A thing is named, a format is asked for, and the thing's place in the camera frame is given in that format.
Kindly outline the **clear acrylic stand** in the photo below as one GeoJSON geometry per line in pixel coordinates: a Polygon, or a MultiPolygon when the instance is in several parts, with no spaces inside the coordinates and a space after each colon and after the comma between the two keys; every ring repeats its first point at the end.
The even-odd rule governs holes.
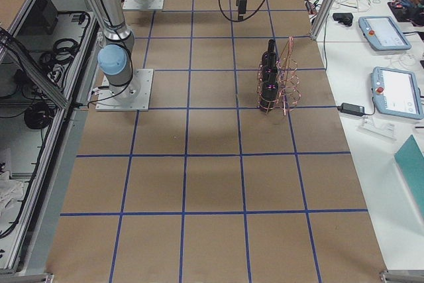
{"type": "Polygon", "coordinates": [[[390,141],[396,140],[395,125],[390,122],[377,123],[371,116],[364,116],[357,129],[366,134],[378,136],[390,141]]]}

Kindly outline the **teal folder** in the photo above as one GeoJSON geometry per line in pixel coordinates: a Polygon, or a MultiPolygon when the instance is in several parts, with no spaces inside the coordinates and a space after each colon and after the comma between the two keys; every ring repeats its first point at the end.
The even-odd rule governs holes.
{"type": "Polygon", "coordinates": [[[403,178],[420,210],[423,210],[423,153],[410,135],[394,155],[403,178]]]}

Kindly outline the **blue teach pendant near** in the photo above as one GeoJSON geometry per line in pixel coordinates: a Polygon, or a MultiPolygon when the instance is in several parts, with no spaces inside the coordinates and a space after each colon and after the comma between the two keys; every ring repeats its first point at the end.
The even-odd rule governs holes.
{"type": "Polygon", "coordinates": [[[375,67],[371,83],[374,104],[381,114],[423,119],[420,91],[413,72],[375,67]]]}

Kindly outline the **blue teach pendant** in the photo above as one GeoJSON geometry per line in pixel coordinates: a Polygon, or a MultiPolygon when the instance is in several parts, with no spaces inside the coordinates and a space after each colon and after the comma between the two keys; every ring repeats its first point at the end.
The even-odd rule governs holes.
{"type": "Polygon", "coordinates": [[[420,91],[413,72],[375,67],[371,83],[374,104],[381,114],[423,119],[420,91]]]}
{"type": "Polygon", "coordinates": [[[377,51],[409,50],[411,44],[389,16],[360,17],[358,25],[371,47],[377,51]]]}

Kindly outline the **dark wine bottle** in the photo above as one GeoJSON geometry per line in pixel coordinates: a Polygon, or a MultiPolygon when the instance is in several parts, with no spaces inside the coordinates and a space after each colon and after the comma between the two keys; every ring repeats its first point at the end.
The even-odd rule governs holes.
{"type": "Polygon", "coordinates": [[[274,39],[268,41],[268,48],[265,51],[261,58],[261,68],[271,68],[276,63],[276,52],[275,52],[275,43],[274,39]]]}
{"type": "Polygon", "coordinates": [[[277,100],[278,83],[276,80],[268,80],[262,84],[259,98],[259,108],[261,111],[268,113],[274,108],[277,100]]]}
{"type": "Polygon", "coordinates": [[[263,84],[275,84],[277,75],[278,68],[275,64],[272,64],[271,66],[263,66],[261,68],[261,79],[263,84]]]}

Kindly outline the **blue teach pendant far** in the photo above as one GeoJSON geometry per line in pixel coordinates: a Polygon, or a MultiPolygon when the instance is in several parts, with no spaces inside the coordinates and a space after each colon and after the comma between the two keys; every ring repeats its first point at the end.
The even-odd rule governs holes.
{"type": "Polygon", "coordinates": [[[358,25],[371,47],[377,51],[409,50],[411,44],[389,16],[360,17],[358,25]]]}

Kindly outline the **black handheld device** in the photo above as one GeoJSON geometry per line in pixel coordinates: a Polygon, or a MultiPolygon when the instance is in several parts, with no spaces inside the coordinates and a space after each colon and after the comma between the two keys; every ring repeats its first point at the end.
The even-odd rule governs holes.
{"type": "Polygon", "coordinates": [[[351,27],[353,22],[352,13],[333,13],[333,20],[346,27],[351,27]]]}

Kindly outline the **black power adapter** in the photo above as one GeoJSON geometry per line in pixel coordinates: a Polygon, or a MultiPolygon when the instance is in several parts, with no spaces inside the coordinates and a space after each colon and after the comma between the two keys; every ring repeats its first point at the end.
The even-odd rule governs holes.
{"type": "Polygon", "coordinates": [[[341,103],[337,110],[341,113],[362,117],[365,115],[364,107],[361,105],[355,105],[351,103],[341,103]]]}

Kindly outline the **dark wine bottle front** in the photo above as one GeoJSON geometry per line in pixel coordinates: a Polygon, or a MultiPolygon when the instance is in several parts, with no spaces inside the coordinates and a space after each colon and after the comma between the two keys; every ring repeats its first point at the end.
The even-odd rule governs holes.
{"type": "Polygon", "coordinates": [[[261,111],[268,113],[274,108],[277,100],[278,83],[276,80],[268,80],[262,84],[259,98],[259,108],[261,111]]]}

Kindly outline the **white crumpled cloth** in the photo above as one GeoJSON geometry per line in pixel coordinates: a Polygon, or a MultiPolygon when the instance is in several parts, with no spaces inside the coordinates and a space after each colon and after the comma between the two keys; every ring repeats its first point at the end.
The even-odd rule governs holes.
{"type": "Polygon", "coordinates": [[[23,199],[24,182],[11,179],[11,172],[1,173],[1,214],[11,207],[13,201],[23,199]]]}

